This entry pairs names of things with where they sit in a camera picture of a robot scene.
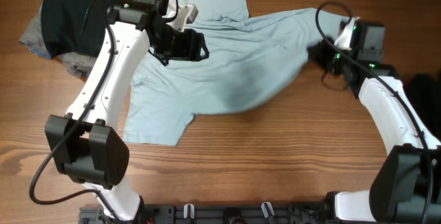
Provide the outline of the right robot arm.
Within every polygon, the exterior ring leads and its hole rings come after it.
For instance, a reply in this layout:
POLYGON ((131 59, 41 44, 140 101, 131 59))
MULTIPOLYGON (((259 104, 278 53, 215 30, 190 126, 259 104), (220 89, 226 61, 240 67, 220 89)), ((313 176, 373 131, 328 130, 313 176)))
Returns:
POLYGON ((378 223, 440 222, 440 141, 420 120, 396 69, 382 62, 385 26, 342 20, 335 40, 309 48, 326 72, 342 75, 382 137, 386 161, 368 190, 330 195, 332 218, 378 223))

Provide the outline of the light blue t-shirt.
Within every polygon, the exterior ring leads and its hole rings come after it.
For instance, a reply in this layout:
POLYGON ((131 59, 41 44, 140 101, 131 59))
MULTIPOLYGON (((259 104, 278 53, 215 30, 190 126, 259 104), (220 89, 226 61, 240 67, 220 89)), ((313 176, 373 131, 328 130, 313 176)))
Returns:
POLYGON ((175 146, 197 114, 255 108, 286 88, 307 62, 308 47, 336 37, 342 17, 304 8, 251 17, 246 0, 193 3, 192 28, 209 57, 162 65, 147 54, 132 77, 123 139, 175 146))

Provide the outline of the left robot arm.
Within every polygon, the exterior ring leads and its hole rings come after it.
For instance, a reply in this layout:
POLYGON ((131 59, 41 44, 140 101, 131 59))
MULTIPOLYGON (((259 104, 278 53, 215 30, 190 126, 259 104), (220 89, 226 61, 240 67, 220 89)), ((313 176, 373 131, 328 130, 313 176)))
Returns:
POLYGON ((163 65, 209 57, 203 34, 189 28, 197 14, 178 0, 122 0, 108 8, 103 45, 81 93, 45 125, 47 159, 99 200, 104 223, 153 221, 125 176, 130 152, 116 132, 119 112, 145 55, 163 65))

